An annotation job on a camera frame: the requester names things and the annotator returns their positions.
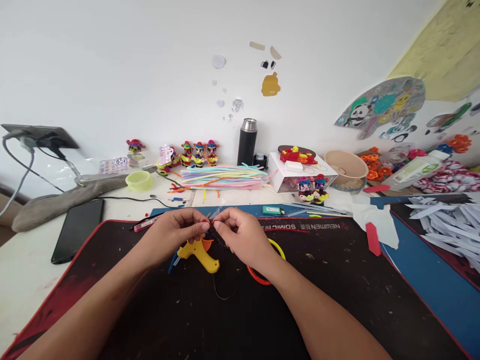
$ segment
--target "electrical outlet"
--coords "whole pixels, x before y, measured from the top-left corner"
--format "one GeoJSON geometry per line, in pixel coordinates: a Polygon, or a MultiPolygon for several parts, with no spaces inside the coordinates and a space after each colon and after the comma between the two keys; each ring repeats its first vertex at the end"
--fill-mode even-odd
{"type": "Polygon", "coordinates": [[[16,124],[2,124],[1,125],[9,133],[15,130],[22,130],[31,138],[38,140],[37,146],[39,148],[47,148],[50,146],[51,138],[59,138],[63,140],[59,148],[78,149],[77,143],[70,137],[63,127],[56,126],[32,126],[32,125],[16,125],[16,124]]]}

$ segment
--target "gray cloth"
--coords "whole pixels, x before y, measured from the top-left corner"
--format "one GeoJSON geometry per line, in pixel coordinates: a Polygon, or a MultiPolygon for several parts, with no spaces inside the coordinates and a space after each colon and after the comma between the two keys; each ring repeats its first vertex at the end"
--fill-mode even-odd
{"type": "Polygon", "coordinates": [[[86,203],[111,190],[126,187],[125,177],[117,176],[116,178],[89,181],[84,186],[77,185],[60,195],[34,198],[21,208],[13,220],[11,228],[16,233],[34,229],[66,213],[70,208],[86,203]]]}

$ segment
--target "white cardboard box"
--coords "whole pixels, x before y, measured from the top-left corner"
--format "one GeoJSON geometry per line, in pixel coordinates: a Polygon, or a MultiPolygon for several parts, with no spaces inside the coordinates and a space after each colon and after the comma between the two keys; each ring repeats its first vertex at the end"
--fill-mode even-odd
{"type": "Polygon", "coordinates": [[[317,165],[304,165],[302,172],[288,171],[285,169],[285,163],[280,160],[280,153],[271,152],[270,159],[268,159],[268,170],[270,174],[273,174],[275,170],[278,170],[271,178],[270,182],[273,189],[277,193],[295,192],[298,188],[293,186],[292,178],[300,177],[317,177],[318,174],[325,176],[325,189],[330,186],[332,181],[338,176],[320,156],[315,156],[317,165]]]}

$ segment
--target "panda drawing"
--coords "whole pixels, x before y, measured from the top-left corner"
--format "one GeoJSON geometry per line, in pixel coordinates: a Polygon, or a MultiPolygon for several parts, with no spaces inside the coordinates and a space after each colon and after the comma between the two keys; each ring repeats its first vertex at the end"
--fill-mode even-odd
{"type": "Polygon", "coordinates": [[[356,127],[360,125],[364,120],[364,118],[369,113],[371,107],[372,105],[367,105],[367,104],[360,104],[355,106],[355,108],[353,109],[353,112],[351,113],[351,117],[349,117],[346,120],[345,125],[343,126],[348,127],[350,125],[353,125],[356,127]]]}

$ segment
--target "smartphone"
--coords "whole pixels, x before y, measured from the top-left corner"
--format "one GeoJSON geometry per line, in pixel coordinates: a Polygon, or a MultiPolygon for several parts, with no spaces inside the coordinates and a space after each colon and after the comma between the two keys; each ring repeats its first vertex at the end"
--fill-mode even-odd
{"type": "Polygon", "coordinates": [[[58,265],[72,261],[75,254],[102,221],[104,201],[98,199],[68,210],[51,256],[52,264],[58,265]]]}

